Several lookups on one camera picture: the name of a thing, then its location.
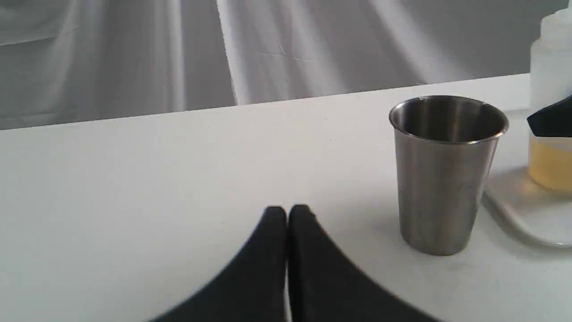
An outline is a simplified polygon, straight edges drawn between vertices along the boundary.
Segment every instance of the metal cup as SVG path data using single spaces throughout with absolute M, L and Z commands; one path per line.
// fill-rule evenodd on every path
M 509 121 L 499 109 L 477 100 L 425 96 L 391 109 L 390 122 L 403 239 L 427 254 L 460 252 Z

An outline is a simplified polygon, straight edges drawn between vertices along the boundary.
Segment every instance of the white tabletop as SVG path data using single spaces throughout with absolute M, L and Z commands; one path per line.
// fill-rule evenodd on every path
M 294 203 L 374 280 L 445 321 L 572 320 L 572 261 L 520 244 L 485 210 L 455 256 L 415 252 L 398 232 L 390 108 L 448 94 L 519 109 L 528 81 L 1 131 L 0 321 L 148 320 L 215 276 L 266 205 Z

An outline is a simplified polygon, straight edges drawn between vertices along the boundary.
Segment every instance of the white fabric backdrop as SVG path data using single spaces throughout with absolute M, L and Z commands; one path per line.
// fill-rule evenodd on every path
M 567 0 L 0 0 L 0 129 L 528 71 Z

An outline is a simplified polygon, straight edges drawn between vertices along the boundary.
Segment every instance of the plastic bottle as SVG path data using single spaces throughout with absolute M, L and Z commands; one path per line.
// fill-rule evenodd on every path
M 572 0 L 542 20 L 531 48 L 530 94 L 533 111 L 572 96 Z M 537 183 L 572 193 L 571 140 L 530 134 L 529 174 Z

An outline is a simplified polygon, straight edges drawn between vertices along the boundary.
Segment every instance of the white plastic tray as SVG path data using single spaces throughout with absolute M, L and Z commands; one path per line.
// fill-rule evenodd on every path
M 529 114 L 529 110 L 508 114 L 510 128 L 499 141 L 483 203 L 519 237 L 572 249 L 572 197 L 536 184 L 527 173 Z

